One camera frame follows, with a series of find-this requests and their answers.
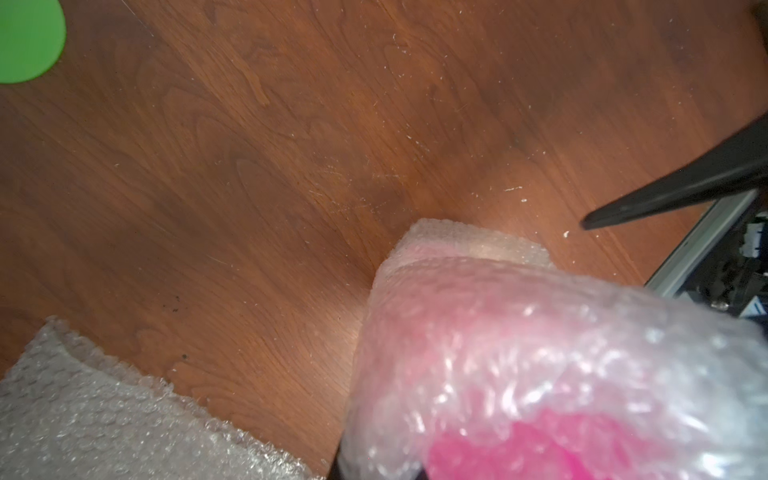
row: wrapped object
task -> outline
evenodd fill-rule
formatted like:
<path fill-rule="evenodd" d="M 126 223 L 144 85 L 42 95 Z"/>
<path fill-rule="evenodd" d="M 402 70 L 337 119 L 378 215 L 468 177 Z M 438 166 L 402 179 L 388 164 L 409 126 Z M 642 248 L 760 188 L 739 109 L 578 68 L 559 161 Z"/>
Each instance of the wrapped object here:
<path fill-rule="evenodd" d="M 52 317 L 0 382 L 0 478 L 315 477 Z"/>
<path fill-rule="evenodd" d="M 768 349 L 746 320 L 421 220 L 377 273 L 338 462 L 350 480 L 762 478 Z"/>

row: pink bubble wrap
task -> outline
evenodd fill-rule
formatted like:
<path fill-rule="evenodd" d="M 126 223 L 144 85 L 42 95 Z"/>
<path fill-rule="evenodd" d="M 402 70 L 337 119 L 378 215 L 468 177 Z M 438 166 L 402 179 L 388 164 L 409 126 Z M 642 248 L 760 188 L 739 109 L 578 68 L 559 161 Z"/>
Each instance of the pink bubble wrap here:
<path fill-rule="evenodd" d="M 339 461 L 359 480 L 757 480 L 768 349 L 747 321 L 421 220 L 377 273 Z"/>

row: wood grain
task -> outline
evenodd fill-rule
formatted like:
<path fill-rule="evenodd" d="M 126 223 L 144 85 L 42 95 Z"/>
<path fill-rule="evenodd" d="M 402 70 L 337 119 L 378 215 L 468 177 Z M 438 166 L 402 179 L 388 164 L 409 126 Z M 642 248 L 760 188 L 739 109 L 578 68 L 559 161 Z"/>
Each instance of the wood grain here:
<path fill-rule="evenodd" d="M 412 222 L 642 284 L 701 209 L 579 219 L 768 109 L 741 0 L 62 6 L 58 64 L 0 87 L 2 368 L 55 313 L 318 473 Z"/>

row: green circle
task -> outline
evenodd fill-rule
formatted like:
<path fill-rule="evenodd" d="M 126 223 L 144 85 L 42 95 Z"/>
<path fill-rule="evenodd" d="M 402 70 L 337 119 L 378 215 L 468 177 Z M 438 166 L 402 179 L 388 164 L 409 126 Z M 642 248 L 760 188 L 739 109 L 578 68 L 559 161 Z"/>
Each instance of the green circle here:
<path fill-rule="evenodd" d="M 58 0 L 0 0 L 0 83 L 44 74 L 61 55 L 66 36 Z"/>

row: silver metal edge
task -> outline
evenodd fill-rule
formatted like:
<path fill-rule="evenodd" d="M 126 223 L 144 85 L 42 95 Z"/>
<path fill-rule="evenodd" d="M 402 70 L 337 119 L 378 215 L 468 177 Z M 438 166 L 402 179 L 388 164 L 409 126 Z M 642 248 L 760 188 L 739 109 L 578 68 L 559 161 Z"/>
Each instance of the silver metal edge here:
<path fill-rule="evenodd" d="M 651 276 L 645 288 L 659 296 L 674 298 L 699 262 L 755 199 L 757 190 L 750 190 L 716 201 Z"/>

